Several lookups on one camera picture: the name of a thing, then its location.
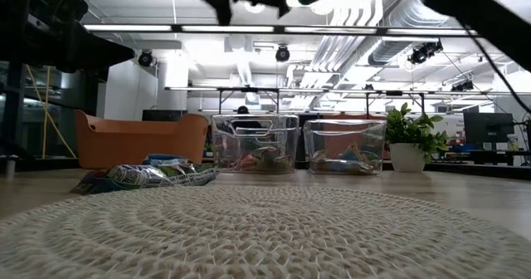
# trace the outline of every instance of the yellow cable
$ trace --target yellow cable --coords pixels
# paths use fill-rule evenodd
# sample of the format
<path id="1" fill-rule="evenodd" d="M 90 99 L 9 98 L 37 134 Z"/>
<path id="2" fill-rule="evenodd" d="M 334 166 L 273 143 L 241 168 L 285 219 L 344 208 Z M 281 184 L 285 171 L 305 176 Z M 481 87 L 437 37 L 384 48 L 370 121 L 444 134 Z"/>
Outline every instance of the yellow cable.
<path id="1" fill-rule="evenodd" d="M 35 82 L 35 78 L 33 77 L 33 74 L 32 74 L 32 70 L 30 69 L 30 66 L 29 65 L 26 65 L 26 68 L 27 68 L 27 72 L 29 73 L 30 75 L 30 78 L 32 79 L 32 82 L 33 82 L 33 89 L 35 89 L 35 92 L 37 93 L 37 97 L 39 98 L 39 101 L 41 102 L 41 105 L 43 104 L 43 101 L 42 101 L 42 98 L 41 98 L 41 94 L 39 93 L 39 90 L 37 89 L 37 84 Z M 48 109 L 47 108 L 44 108 L 44 111 L 46 112 L 46 116 L 50 119 L 50 122 L 51 122 L 51 125 L 53 125 L 53 128 L 56 129 L 56 132 L 57 134 L 59 135 L 59 138 L 61 138 L 61 141 L 63 142 L 63 144 L 66 146 L 66 148 L 70 151 L 70 153 L 72 154 L 72 157 L 74 159 L 76 159 L 76 154 L 74 154 L 74 152 L 72 151 L 72 149 L 70 148 L 70 146 L 68 146 L 68 143 L 66 143 L 65 141 L 65 138 L 63 138 L 63 135 L 61 135 L 61 132 L 59 131 L 59 129 L 57 129 L 57 125 L 55 122 L 53 122 L 53 119 L 51 118 L 51 115 L 50 115 L 50 112 L 48 112 Z"/>
<path id="2" fill-rule="evenodd" d="M 46 96 L 44 97 L 44 111 L 48 111 L 48 87 L 50 87 L 50 71 L 48 66 L 48 74 L 46 76 Z M 42 137 L 42 159 L 46 158 L 46 130 L 48 129 L 48 117 L 44 113 L 44 136 Z"/>

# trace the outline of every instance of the wooden floor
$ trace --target wooden floor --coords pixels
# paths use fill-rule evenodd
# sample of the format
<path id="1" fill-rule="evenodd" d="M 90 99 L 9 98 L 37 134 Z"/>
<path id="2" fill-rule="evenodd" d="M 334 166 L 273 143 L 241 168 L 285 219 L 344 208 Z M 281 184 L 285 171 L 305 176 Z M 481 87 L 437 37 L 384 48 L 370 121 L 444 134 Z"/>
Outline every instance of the wooden floor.
<path id="1" fill-rule="evenodd" d="M 83 170 L 60 170 L 17 174 L 13 183 L 0 179 L 0 218 L 80 197 L 69 191 L 84 174 Z M 299 171 L 292 175 L 220 174 L 210 185 L 327 187 L 390 193 L 458 208 L 531 239 L 531 181 L 436 172 L 384 172 L 373 177 L 352 177 Z"/>

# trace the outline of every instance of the clear plastic bin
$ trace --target clear plastic bin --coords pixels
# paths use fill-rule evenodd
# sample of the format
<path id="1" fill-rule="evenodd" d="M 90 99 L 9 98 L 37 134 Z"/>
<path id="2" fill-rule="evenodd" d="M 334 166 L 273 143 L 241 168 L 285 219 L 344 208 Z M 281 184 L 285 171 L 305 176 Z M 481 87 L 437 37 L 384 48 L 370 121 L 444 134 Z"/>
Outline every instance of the clear plastic bin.
<path id="1" fill-rule="evenodd" d="M 219 169 L 293 173 L 298 127 L 295 115 L 214 115 L 212 142 Z"/>
<path id="2" fill-rule="evenodd" d="M 382 172 L 385 126 L 385 120 L 306 121 L 309 170 L 355 175 Z"/>

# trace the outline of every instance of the woven round rug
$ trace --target woven round rug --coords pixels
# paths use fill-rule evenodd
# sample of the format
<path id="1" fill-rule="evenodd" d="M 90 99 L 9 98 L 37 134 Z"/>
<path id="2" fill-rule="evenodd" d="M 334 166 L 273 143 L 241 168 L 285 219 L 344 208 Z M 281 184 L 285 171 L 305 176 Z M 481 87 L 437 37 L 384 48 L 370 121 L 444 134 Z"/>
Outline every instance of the woven round rug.
<path id="1" fill-rule="evenodd" d="M 151 188 L 0 221 L 1 278 L 529 278 L 531 243 L 434 203 L 324 188 Z"/>

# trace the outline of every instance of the white flower pot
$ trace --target white flower pot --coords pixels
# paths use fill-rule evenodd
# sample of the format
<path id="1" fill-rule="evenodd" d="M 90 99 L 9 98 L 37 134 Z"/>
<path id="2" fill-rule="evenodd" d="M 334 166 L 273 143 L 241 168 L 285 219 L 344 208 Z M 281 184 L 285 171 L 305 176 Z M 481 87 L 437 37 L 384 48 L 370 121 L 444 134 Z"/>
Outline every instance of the white flower pot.
<path id="1" fill-rule="evenodd" d="M 390 144 L 392 167 L 397 172 L 420 173 L 424 170 L 424 153 L 411 143 Z"/>

